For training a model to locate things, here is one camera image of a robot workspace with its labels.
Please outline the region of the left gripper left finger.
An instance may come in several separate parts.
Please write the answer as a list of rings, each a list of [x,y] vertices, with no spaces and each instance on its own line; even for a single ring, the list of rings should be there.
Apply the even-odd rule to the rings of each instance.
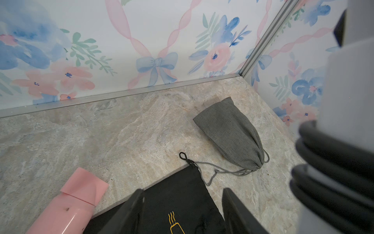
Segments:
[[[144,190],[137,189],[98,233],[138,234],[144,201]]]

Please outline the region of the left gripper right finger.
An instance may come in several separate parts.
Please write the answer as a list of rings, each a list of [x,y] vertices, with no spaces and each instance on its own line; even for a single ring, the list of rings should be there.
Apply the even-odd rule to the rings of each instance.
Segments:
[[[222,206],[227,234],[268,234],[230,188],[223,190]]]

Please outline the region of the white hair dryer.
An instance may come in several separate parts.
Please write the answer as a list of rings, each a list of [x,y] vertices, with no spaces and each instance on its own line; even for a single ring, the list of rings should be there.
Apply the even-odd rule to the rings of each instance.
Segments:
[[[335,30],[319,116],[299,128],[290,189],[299,234],[374,231],[374,3],[349,1]]]

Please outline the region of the grey drawstring pouch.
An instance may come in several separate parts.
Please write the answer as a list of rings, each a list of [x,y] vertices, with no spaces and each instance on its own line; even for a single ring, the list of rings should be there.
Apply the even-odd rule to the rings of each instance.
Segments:
[[[250,120],[238,109],[231,97],[227,97],[203,110],[193,118],[194,123],[215,145],[223,158],[240,167],[237,171],[229,171],[210,162],[192,161],[184,152],[179,158],[200,170],[200,164],[214,167],[214,174],[206,186],[212,184],[218,174],[246,176],[262,168],[270,161],[264,149],[258,131]]]

